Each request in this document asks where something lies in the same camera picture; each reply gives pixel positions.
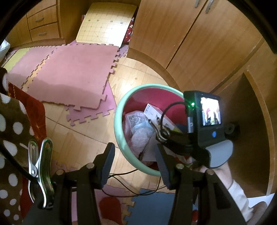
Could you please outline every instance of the chess board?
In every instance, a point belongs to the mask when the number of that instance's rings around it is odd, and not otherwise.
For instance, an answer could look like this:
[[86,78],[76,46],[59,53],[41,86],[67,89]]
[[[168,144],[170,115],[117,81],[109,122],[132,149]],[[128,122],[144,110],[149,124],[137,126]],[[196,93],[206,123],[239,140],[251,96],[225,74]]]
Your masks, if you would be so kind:
[[136,8],[134,5],[116,2],[92,3],[76,41],[120,47]]

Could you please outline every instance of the drawer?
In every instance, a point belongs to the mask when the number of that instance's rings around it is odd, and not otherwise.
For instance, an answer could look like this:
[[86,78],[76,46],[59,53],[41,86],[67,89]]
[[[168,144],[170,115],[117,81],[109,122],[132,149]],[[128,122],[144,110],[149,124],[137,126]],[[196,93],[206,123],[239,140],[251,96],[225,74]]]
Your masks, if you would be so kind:
[[27,17],[34,15],[35,13],[44,10],[50,6],[56,4],[56,0],[42,0],[40,3],[35,5],[29,12],[27,12]]
[[29,30],[53,22],[57,22],[56,6],[45,9],[28,18]]
[[35,28],[33,30],[30,30],[30,34],[33,41],[60,37],[58,31],[58,23]]

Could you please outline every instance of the green trash can rim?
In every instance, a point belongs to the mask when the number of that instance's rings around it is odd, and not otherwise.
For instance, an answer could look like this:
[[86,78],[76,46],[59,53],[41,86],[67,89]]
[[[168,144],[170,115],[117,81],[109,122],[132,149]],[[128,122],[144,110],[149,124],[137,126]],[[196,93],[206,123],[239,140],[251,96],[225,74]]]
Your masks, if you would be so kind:
[[122,115],[123,115],[123,109],[125,107],[126,102],[128,101],[128,99],[136,92],[142,90],[142,89],[146,89],[146,88],[160,88],[160,89],[164,89],[167,91],[170,91],[182,98],[184,98],[183,93],[171,88],[169,86],[165,86],[165,85],[160,85],[160,84],[145,84],[145,85],[140,85],[137,86],[133,89],[131,89],[130,91],[128,91],[120,100],[120,102],[118,103],[118,106],[116,108],[116,113],[114,116],[114,133],[115,133],[115,137],[116,137],[116,142],[118,144],[118,147],[120,149],[120,151],[122,152],[122,154],[124,155],[124,157],[127,159],[127,161],[133,165],[136,169],[152,175],[152,176],[157,176],[160,177],[161,173],[157,170],[151,169],[148,166],[144,165],[141,161],[139,161],[135,155],[132,153],[132,151],[130,150],[129,146],[127,145],[127,142],[125,140],[124,134],[123,134],[123,128],[122,128]]

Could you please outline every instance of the yellow foam mat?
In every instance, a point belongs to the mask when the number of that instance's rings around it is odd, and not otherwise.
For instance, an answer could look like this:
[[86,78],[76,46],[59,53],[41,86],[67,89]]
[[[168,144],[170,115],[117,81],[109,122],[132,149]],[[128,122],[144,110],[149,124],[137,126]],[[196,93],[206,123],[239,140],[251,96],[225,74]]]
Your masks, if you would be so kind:
[[30,48],[21,48],[16,51],[16,53],[8,60],[8,62],[3,66],[8,72],[14,67],[14,65],[22,58],[23,55],[29,51]]
[[120,47],[136,8],[134,5],[116,2],[92,3],[76,41]]

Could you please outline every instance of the white box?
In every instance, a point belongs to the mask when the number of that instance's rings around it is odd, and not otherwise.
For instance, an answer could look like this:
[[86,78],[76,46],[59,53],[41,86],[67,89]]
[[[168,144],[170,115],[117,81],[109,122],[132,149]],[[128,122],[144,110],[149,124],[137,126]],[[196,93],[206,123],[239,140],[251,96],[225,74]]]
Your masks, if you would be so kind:
[[[159,108],[150,104],[147,104],[143,113],[148,119],[152,120],[156,126],[158,125],[157,117],[161,119],[161,115],[163,114]],[[181,132],[180,129],[176,127],[176,125],[166,115],[163,117],[163,125],[172,131]]]

